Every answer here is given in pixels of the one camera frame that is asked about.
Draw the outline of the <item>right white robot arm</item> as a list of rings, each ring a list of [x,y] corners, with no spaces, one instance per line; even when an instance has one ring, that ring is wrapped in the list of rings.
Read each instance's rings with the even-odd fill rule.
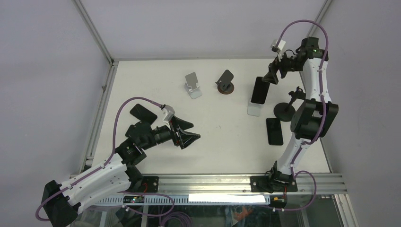
[[[269,64],[264,82],[278,83],[288,72],[299,72],[305,89],[297,92],[303,103],[291,117],[292,136],[283,155],[275,161],[268,172],[266,185],[270,191],[278,192],[296,185],[295,168],[307,149],[320,137],[324,137],[338,114],[339,107],[330,98],[327,88],[327,49],[318,46],[319,39],[307,37],[302,40],[295,55],[288,57],[279,47],[272,50],[278,55]]]

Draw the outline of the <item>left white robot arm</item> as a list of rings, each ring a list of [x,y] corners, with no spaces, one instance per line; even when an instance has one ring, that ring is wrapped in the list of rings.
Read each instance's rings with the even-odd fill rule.
[[[113,157],[87,169],[62,183],[55,180],[44,186],[43,209],[54,227],[66,227],[85,209],[99,200],[129,190],[138,192],[143,175],[136,165],[146,158],[145,150],[167,141],[184,149],[201,138],[187,132],[193,124],[173,117],[167,125],[151,128],[148,122],[130,125],[126,140],[113,153]]]

